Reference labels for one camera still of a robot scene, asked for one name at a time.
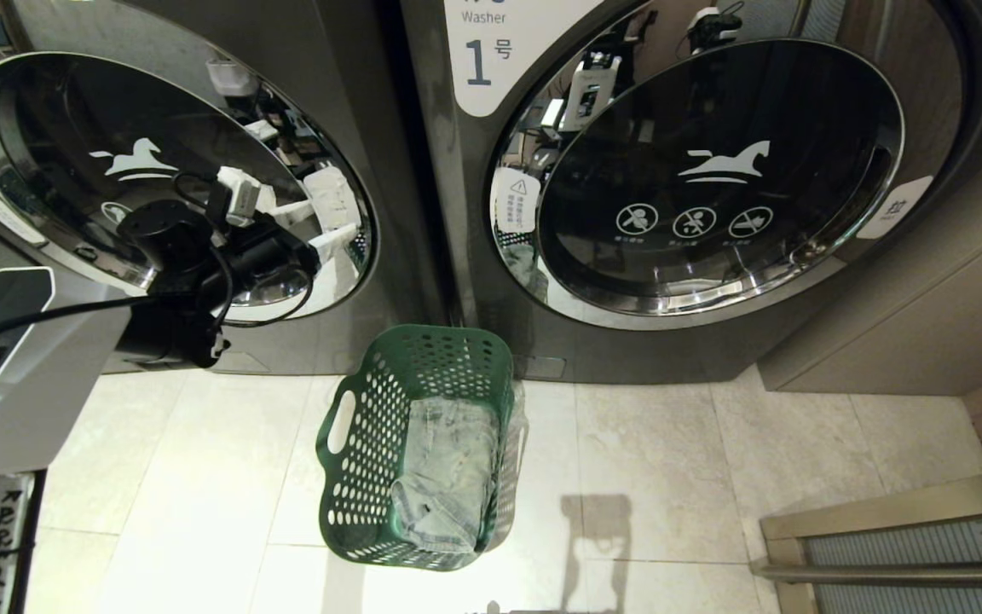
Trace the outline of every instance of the floor tile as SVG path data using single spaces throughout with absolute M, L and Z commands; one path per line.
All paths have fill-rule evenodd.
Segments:
M 982 473 L 982 444 L 962 400 L 852 394 L 851 401 L 887 493 Z
M 339 377 L 313 380 L 309 401 L 305 403 L 301 426 L 283 482 L 280 504 L 270 530 L 269 543 L 319 545 L 323 547 L 317 508 L 324 489 L 324 469 L 316 458 L 316 434 L 332 406 Z
M 124 529 L 188 373 L 109 374 L 97 380 L 51 463 L 40 525 L 98 533 Z
M 525 382 L 527 422 L 513 521 L 505 540 L 460 571 L 369 567 L 363 614 L 460 614 L 586 609 L 574 387 Z
M 586 563 L 592 614 L 752 614 L 760 611 L 747 565 Z
M 750 559 L 760 518 L 884 494 L 846 394 L 764 392 L 755 367 L 712 393 Z
M 590 559 L 744 563 L 706 385 L 580 385 Z
M 779 607 L 779 594 L 776 592 L 775 583 L 753 576 L 753 584 L 756 587 L 756 599 L 760 602 L 761 614 L 783 614 L 783 610 Z
M 328 559 L 330 553 L 322 547 L 269 545 L 257 577 L 251 614 L 289 614 L 292 611 L 327 614 L 330 610 L 324 609 L 323 599 Z
M 109 566 L 101 611 L 249 610 L 311 382 L 188 378 Z
M 101 533 L 38 529 L 26 614 L 92 613 L 116 541 Z

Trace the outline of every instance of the basket handle hole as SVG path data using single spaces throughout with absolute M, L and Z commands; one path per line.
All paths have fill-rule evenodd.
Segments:
M 347 434 L 351 429 L 351 421 L 355 418 L 355 393 L 348 390 L 339 399 L 339 410 L 336 412 L 332 430 L 328 432 L 328 451 L 338 455 L 347 446 Z

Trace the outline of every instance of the plastic laundry basket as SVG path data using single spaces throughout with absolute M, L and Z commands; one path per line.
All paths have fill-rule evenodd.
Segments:
M 320 524 L 324 542 L 343 559 L 392 567 L 453 571 L 476 560 L 494 533 L 498 484 L 483 514 L 474 553 L 429 552 L 397 532 L 390 486 L 404 467 L 412 401 L 449 397 L 477 402 L 499 416 L 502 463 L 506 427 L 514 409 L 513 357 L 494 334 L 461 327 L 401 326 L 370 345 L 357 374 L 339 382 L 332 408 L 316 436 L 326 474 Z M 344 394 L 354 393 L 355 414 L 339 454 L 328 450 Z

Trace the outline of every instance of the washing machine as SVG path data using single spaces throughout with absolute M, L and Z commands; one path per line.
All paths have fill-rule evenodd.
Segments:
M 9 17 L 31 52 L 0 61 L 0 212 L 40 257 L 142 294 L 155 264 L 119 223 L 205 206 L 228 168 L 321 266 L 234 297 L 215 370 L 349 373 L 387 327 L 447 320 L 433 182 L 398 109 L 410 66 L 376 3 L 26 0 Z
M 467 325 L 729 380 L 982 163 L 982 1 L 401 0 Z

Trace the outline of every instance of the handwritten label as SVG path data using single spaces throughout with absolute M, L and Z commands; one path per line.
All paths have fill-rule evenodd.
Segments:
M 0 477 L 0 552 L 22 547 L 25 512 L 32 496 L 30 473 Z M 17 555 L 0 556 L 0 614 L 10 611 Z
M 543 52 L 601 0 L 443 0 L 453 96 L 487 117 Z
M 934 182 L 934 177 L 927 176 L 897 186 L 877 207 L 877 213 L 858 230 L 857 237 L 860 240 L 879 240 L 887 235 L 893 226 L 904 220 L 904 215 L 916 208 L 919 199 L 931 187 L 931 182 Z
M 540 180 L 514 168 L 499 168 L 494 176 L 495 222 L 504 233 L 537 229 Z
M 3 226 L 7 227 L 7 229 L 12 230 L 13 233 L 15 233 L 20 238 L 23 238 L 23 240 L 30 242 L 31 245 L 41 246 L 43 244 L 46 244 L 46 242 L 48 242 L 48 240 L 46 240 L 46 238 L 44 238 L 42 234 L 40 234 L 37 230 L 33 229 L 32 226 L 28 225 L 28 222 L 22 220 L 22 218 L 20 218 L 20 215 L 14 213 L 14 211 L 10 209 L 10 206 L 7 205 L 7 203 L 2 202 L 1 200 L 0 200 L 0 223 L 3 223 Z

